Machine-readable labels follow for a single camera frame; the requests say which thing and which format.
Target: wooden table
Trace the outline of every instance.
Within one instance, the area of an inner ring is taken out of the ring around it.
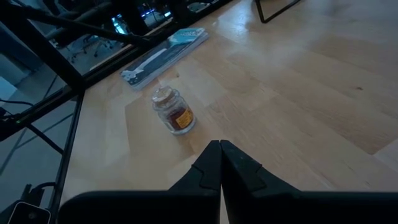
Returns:
[[[143,91],[119,72],[86,91],[63,200],[168,189],[212,139],[300,190],[397,191],[397,6],[305,0],[263,25],[251,0],[229,3],[192,26],[209,40]],[[198,119],[184,136],[152,109],[163,85]]]

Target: black metal frame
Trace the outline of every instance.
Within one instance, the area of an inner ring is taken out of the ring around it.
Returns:
[[[292,6],[299,3],[299,1],[301,1],[301,0],[294,0],[292,3],[288,4],[287,6],[283,7],[281,10],[279,10],[279,11],[275,12],[273,15],[269,16],[267,19],[264,19],[264,14],[262,13],[262,7],[261,7],[260,0],[255,0],[257,10],[259,11],[260,21],[262,23],[268,23],[269,21],[275,19],[277,16],[281,15],[284,11],[290,9]]]
[[[202,17],[205,17],[230,1],[231,0],[219,0],[196,14],[185,14],[184,16],[181,16],[182,14],[173,14],[178,12],[174,11],[172,12],[173,16],[180,18],[179,20],[175,18],[170,24],[163,26],[153,34],[146,37],[139,37],[136,35],[121,35],[108,32],[81,22],[54,17],[32,8],[15,6],[8,0],[0,0],[0,21],[3,22],[8,29],[10,29],[21,41],[23,41],[23,43],[26,44],[26,46],[37,54],[67,84],[63,89],[56,91],[33,107],[21,114],[15,115],[15,117],[7,121],[6,125],[8,129],[6,136],[0,136],[0,139],[4,139],[7,136],[12,136],[23,128],[30,128],[34,133],[36,133],[36,135],[41,137],[56,151],[62,153],[62,160],[49,206],[49,210],[52,213],[51,223],[55,223],[55,219],[57,217],[85,90],[106,78],[116,70],[119,70],[122,66],[133,61],[135,58],[138,58],[146,51],[155,47],[177,30],[190,26]],[[128,47],[116,56],[82,75],[58,52],[57,49],[55,49],[52,44],[48,42],[48,40],[30,23],[28,19],[66,28],[84,29],[85,32],[89,30],[90,33],[134,45]],[[65,148],[61,151],[62,149],[52,142],[44,133],[34,127],[32,129],[31,124],[75,96],[77,96],[77,104],[73,114],[70,132],[68,133]]]

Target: metal table leg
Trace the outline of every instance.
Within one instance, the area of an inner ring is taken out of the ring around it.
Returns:
[[[262,7],[261,7],[261,4],[260,4],[260,0],[255,0],[256,6],[257,6],[257,10],[259,11],[260,21],[262,23],[268,23],[269,21],[275,19],[275,17],[281,15],[284,11],[290,9],[292,6],[294,6],[295,4],[299,3],[299,1],[301,1],[301,0],[294,0],[294,2],[292,2],[292,3],[288,4],[287,6],[283,7],[281,10],[275,12],[273,15],[271,15],[267,19],[264,19],[264,15],[262,13]]]

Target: jar label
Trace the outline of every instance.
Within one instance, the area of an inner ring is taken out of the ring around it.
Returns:
[[[186,128],[193,120],[193,113],[190,108],[186,109],[183,114],[175,121],[181,128]]]

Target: spice jar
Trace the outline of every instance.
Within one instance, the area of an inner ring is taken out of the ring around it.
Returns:
[[[191,130],[196,118],[178,90],[169,86],[159,88],[152,95],[154,110],[173,134]]]

